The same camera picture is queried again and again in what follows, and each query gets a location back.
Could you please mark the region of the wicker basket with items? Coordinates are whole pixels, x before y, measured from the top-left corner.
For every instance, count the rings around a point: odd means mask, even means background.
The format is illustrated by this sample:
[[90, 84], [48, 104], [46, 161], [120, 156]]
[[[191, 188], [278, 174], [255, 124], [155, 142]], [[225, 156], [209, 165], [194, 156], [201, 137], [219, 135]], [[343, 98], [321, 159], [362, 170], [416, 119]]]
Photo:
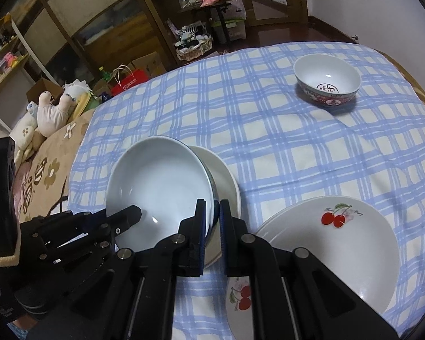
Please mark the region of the wicker basket with items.
[[202, 22], [185, 25], [176, 31], [174, 44], [179, 61], [190, 62], [212, 49], [213, 38]]

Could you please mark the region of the cardboard box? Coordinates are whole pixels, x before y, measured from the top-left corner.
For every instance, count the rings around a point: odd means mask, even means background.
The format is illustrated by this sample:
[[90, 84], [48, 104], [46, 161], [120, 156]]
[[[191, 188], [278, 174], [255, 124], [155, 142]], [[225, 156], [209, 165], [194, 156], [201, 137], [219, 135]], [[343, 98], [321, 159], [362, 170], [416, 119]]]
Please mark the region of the cardboard box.
[[149, 78], [155, 78], [166, 73], [166, 68], [158, 52], [152, 52], [131, 61], [134, 69], [144, 71]]

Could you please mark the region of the white bowl orange label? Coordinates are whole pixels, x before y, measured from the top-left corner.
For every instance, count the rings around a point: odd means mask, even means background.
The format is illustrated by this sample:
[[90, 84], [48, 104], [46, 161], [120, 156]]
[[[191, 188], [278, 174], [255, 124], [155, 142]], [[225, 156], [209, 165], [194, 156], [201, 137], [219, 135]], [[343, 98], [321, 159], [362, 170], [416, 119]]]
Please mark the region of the white bowl orange label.
[[[226, 163], [211, 150], [201, 146], [189, 145], [198, 158], [208, 168], [215, 182], [219, 201], [227, 199], [233, 217], [240, 218], [242, 200], [238, 183]], [[217, 262], [222, 255], [219, 221], [214, 223], [205, 250], [205, 268]]]

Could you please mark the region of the brown floral bedspread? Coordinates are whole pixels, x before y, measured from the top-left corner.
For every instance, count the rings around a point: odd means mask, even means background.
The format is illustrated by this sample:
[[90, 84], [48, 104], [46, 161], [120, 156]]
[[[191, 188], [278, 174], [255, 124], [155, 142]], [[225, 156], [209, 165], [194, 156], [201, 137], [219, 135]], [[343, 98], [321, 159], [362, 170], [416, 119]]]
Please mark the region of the brown floral bedspread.
[[16, 216], [21, 223], [48, 216], [67, 197], [69, 174], [94, 111], [83, 115], [47, 138], [29, 162], [24, 162], [13, 187]]

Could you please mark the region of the small black side table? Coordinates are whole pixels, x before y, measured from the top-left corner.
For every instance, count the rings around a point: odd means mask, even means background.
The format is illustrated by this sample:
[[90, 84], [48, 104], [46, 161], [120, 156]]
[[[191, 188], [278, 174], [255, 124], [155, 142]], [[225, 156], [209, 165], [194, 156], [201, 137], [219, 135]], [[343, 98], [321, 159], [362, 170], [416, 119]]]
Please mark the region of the small black side table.
[[231, 43], [226, 21], [233, 19], [246, 20], [246, 10], [236, 4], [235, 0], [222, 0], [212, 5], [198, 5], [194, 11], [206, 18], [206, 26], [212, 30], [213, 36], [218, 39], [220, 44]]

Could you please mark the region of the large cherry plate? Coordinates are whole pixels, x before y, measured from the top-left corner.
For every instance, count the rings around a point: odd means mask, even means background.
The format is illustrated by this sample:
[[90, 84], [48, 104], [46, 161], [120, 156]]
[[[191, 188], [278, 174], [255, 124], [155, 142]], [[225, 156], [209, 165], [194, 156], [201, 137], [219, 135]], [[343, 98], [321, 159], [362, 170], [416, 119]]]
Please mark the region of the large cherry plate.
[[[257, 233], [272, 247], [310, 250], [382, 317], [398, 280], [398, 243], [385, 218], [350, 197], [316, 197], [276, 213]], [[245, 339], [226, 288], [227, 320], [236, 339]]]

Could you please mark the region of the white storage box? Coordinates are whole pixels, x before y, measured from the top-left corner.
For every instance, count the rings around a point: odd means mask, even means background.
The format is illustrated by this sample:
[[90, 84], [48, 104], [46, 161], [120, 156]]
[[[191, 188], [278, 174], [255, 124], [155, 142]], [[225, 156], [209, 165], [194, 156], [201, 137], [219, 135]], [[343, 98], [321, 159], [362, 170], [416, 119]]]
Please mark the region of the white storage box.
[[231, 41], [246, 39], [246, 21], [244, 19], [228, 20], [225, 23]]

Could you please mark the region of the red paper gift bag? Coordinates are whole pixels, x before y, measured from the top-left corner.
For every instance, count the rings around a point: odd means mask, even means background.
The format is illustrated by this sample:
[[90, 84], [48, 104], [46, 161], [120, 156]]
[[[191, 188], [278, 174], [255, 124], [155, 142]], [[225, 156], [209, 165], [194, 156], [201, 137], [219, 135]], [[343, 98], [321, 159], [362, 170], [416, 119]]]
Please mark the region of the red paper gift bag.
[[112, 78], [116, 81], [116, 85], [111, 89], [113, 97], [149, 80], [149, 76], [144, 70], [131, 69], [128, 65], [119, 65], [115, 68], [112, 72]]

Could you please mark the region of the red patterned bowl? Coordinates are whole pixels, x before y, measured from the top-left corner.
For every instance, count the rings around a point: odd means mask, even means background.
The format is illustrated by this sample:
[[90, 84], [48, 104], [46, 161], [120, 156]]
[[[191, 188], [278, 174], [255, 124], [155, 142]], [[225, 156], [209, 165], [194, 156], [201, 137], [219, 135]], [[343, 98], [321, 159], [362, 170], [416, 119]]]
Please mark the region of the red patterned bowl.
[[209, 237], [218, 197], [208, 168], [190, 147], [171, 137], [136, 142], [115, 163], [106, 191], [108, 216], [131, 205], [142, 211], [138, 223], [116, 236], [117, 247], [152, 249], [177, 233], [182, 220], [194, 216], [198, 199], [206, 202]]
[[328, 107], [346, 105], [361, 86], [361, 76], [352, 65], [328, 54], [302, 56], [293, 70], [307, 98]]

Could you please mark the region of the wooden wardrobe cabinet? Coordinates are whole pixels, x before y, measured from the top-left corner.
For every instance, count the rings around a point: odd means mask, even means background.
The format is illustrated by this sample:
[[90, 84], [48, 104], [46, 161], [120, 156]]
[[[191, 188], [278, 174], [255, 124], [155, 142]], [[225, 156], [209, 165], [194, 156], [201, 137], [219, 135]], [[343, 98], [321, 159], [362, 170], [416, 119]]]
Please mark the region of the wooden wardrobe cabinet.
[[151, 0], [0, 0], [0, 18], [6, 13], [36, 55], [25, 65], [34, 81], [93, 82], [100, 68], [152, 52], [167, 70], [178, 65]]

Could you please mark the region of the blue checked blanket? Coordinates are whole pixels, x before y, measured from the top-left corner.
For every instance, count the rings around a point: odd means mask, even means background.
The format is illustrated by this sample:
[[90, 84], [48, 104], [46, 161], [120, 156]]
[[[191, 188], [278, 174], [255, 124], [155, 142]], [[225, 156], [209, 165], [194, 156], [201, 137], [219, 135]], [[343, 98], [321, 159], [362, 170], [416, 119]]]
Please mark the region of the blue checked blanket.
[[[330, 54], [354, 66], [353, 102], [305, 101], [293, 65]], [[301, 42], [207, 58], [137, 85], [95, 109], [69, 176], [68, 207], [105, 205], [112, 167], [137, 140], [165, 135], [212, 150], [238, 181], [251, 230], [292, 204], [345, 195], [371, 204], [400, 246], [384, 318], [402, 333], [425, 314], [425, 106], [381, 54]]]

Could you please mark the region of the pink plush toy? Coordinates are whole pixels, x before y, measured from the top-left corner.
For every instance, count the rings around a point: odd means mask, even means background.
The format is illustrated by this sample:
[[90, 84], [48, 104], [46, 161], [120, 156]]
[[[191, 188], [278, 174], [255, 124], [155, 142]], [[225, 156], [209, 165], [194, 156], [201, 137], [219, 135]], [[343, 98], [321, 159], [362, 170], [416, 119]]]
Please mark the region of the pink plush toy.
[[54, 105], [51, 99], [52, 94], [49, 91], [43, 91], [38, 102], [37, 125], [41, 135], [46, 138], [51, 137], [67, 124], [69, 110], [75, 104], [69, 94], [63, 94], [57, 105]]

